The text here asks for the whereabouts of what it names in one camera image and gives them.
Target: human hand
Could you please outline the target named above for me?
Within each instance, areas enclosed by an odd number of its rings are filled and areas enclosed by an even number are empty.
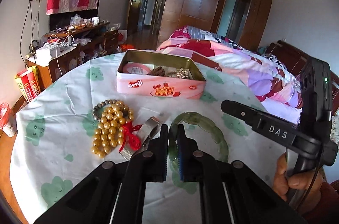
[[[284,201],[287,201],[287,191],[289,188],[298,190],[307,190],[311,184],[314,171],[308,171],[305,173],[297,173],[290,178],[286,179],[285,172],[287,170],[286,153],[282,154],[277,161],[277,169],[274,175],[272,189],[277,193]],[[315,208],[321,198],[320,187],[323,182],[323,177],[318,173],[311,191],[309,192],[306,200],[299,209],[300,214],[307,213]]]

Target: red string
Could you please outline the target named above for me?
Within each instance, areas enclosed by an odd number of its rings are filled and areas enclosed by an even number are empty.
[[[137,125],[135,127],[132,126],[132,122],[127,122],[125,125],[121,126],[124,130],[124,142],[122,143],[119,152],[121,152],[123,150],[123,148],[125,147],[126,141],[127,141],[127,137],[128,137],[128,142],[130,147],[133,150],[138,150],[141,147],[141,141],[140,139],[135,136],[132,132],[134,131],[138,131],[141,128],[141,125]]]

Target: open tin box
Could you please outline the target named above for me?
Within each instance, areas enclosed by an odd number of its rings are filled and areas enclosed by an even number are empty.
[[[127,63],[188,69],[191,79],[125,73]],[[122,94],[199,99],[206,80],[193,60],[142,50],[127,50],[117,72],[117,88]]]

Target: screw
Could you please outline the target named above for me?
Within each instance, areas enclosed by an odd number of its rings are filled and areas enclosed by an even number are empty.
[[[243,168],[244,167],[244,163],[242,161],[237,160],[237,161],[234,161],[232,164],[235,168]]]
[[[142,156],[144,156],[145,158],[150,158],[153,156],[153,152],[146,150],[142,153]]]
[[[204,153],[201,150],[196,150],[193,152],[194,157],[203,157]]]
[[[106,161],[102,163],[102,167],[104,169],[110,169],[113,166],[113,163],[111,161]]]

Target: headboard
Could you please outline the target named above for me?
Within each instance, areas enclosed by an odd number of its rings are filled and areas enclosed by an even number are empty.
[[[300,73],[307,61],[307,58],[309,57],[309,55],[305,52],[292,46],[291,44],[282,42],[281,40],[278,42],[272,42],[271,45],[266,49],[265,53],[275,55],[279,61],[284,63],[287,70],[295,76]],[[335,73],[331,72],[331,80],[333,104],[332,114],[334,115],[339,108],[339,78]]]

